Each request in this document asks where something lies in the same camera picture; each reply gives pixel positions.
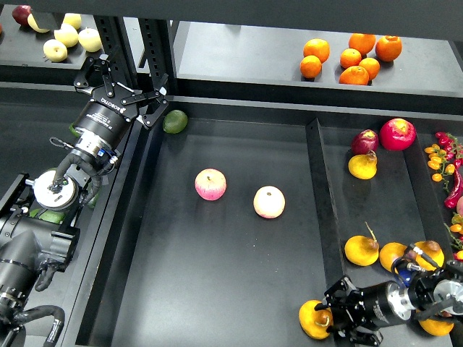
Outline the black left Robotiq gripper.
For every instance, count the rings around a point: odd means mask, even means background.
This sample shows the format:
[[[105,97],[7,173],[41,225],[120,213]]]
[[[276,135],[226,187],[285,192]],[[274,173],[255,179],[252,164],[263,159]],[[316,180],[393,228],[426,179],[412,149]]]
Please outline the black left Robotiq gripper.
[[[91,95],[74,122],[74,129],[80,134],[92,132],[109,147],[120,143],[131,121],[140,122],[146,129],[152,128],[169,105],[166,99],[168,74],[163,74],[150,92],[115,85],[111,65],[118,54],[119,45],[116,45],[98,58],[88,56],[73,84],[77,92]]]

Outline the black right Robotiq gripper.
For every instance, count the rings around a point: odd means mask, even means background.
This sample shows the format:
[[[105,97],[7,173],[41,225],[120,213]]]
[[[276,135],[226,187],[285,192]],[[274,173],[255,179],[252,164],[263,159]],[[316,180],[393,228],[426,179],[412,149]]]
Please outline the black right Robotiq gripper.
[[[393,281],[358,288],[348,275],[343,275],[324,293],[315,311],[340,309],[349,311],[353,321],[334,318],[326,329],[364,346],[379,346],[383,342],[382,327],[402,325],[416,310],[408,290]]]

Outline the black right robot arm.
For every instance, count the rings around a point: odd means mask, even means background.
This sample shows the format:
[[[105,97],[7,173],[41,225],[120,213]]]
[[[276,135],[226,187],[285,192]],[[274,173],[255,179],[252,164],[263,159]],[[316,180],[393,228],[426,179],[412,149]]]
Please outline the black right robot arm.
[[[410,320],[454,323],[462,320],[462,264],[440,266],[417,244],[391,264],[393,280],[364,288],[345,275],[312,309],[314,325],[351,343],[379,346],[381,329]]]

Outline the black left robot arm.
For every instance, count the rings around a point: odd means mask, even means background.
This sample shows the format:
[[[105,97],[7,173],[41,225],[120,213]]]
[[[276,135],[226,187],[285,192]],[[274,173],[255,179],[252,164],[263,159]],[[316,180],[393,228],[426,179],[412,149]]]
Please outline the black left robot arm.
[[[27,308],[32,291],[46,290],[71,262],[80,231],[77,219],[99,193],[104,177],[117,166],[118,145],[138,121],[151,128],[168,106],[160,77],[149,92],[132,89],[114,77],[112,57],[88,57],[75,78],[75,90],[89,101],[71,125],[74,144],[51,138],[67,150],[61,163],[32,179],[21,173],[1,198],[1,344],[23,346],[27,323],[51,317],[44,341],[55,346],[65,323],[56,305]]]

